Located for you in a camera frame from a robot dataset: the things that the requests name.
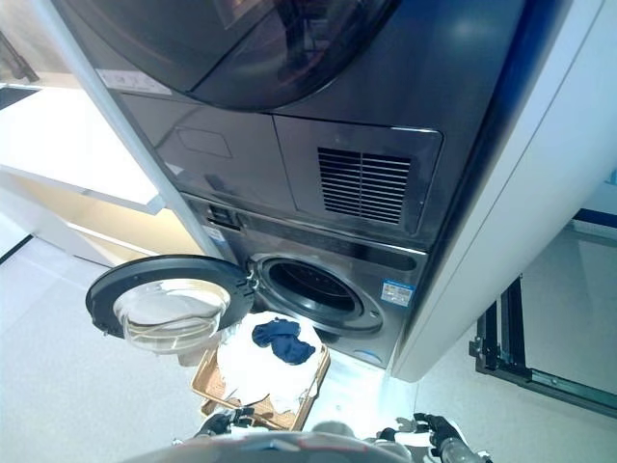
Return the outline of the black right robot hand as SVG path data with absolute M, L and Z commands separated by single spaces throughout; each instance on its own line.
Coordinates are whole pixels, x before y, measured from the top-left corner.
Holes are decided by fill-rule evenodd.
M 397 428 L 386 427 L 376 433 L 381 441 L 394 442 L 412 449 L 428 449 L 434 457 L 441 457 L 447 441 L 464 442 L 457 427 L 443 416 L 414 413 L 411 419 L 397 418 Z

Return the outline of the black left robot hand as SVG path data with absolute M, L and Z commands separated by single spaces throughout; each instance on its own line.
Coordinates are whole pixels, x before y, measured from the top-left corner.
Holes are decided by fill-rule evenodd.
M 247 431 L 255 422 L 255 409 L 242 407 L 222 409 L 213 413 L 201 425 L 196 437 L 215 437 Z

